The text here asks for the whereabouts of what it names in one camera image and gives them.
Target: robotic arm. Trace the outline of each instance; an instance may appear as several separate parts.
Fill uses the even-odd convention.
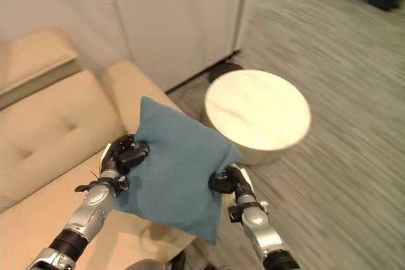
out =
[[[266,270],[299,269],[298,263],[284,249],[282,239],[269,223],[268,203],[256,200],[252,187],[236,165],[227,167],[220,176],[211,175],[208,186],[220,193],[235,192],[236,205],[228,208],[230,221],[242,224],[245,235],[252,242]]]
[[[75,191],[87,191],[82,205],[72,214],[61,233],[44,248],[27,270],[74,270],[86,246],[101,231],[115,199],[128,190],[128,170],[140,164],[149,153],[146,142],[134,143],[134,135],[126,135],[108,144],[101,159],[100,177]],[[232,223],[242,223],[246,236],[266,270],[299,269],[284,249],[277,232],[270,226],[267,203],[258,202],[250,184],[236,166],[229,166],[220,175],[212,175],[208,186],[221,193],[235,192],[236,205],[229,207]]]
[[[114,201],[129,188],[128,169],[140,164],[149,152],[145,142],[134,144],[126,135],[108,144],[101,160],[100,177],[75,191],[88,191],[82,205],[72,214],[61,233],[44,248],[28,270],[74,270],[86,246],[100,232]]]

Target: white wall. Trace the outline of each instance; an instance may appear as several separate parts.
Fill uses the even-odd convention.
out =
[[[230,55],[240,0],[117,0],[135,62],[170,89]]]
[[[113,0],[0,0],[0,42],[41,27],[59,27],[88,68],[130,59]]]

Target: beige sofa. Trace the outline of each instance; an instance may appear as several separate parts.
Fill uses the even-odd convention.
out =
[[[61,231],[108,142],[136,131],[142,95],[178,109],[125,61],[101,83],[58,30],[0,47],[0,269],[24,269]],[[123,270],[170,260],[194,236],[113,211],[76,269]]]

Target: round side table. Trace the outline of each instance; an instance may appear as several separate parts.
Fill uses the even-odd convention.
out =
[[[203,122],[231,140],[245,159],[270,163],[307,134],[304,96],[281,77],[240,70],[217,78],[205,95]]]

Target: blue pillow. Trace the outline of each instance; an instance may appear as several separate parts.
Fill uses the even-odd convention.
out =
[[[209,190],[208,179],[241,161],[240,152],[218,132],[148,97],[141,100],[140,140],[150,153],[131,169],[119,210],[215,243],[221,194]]]

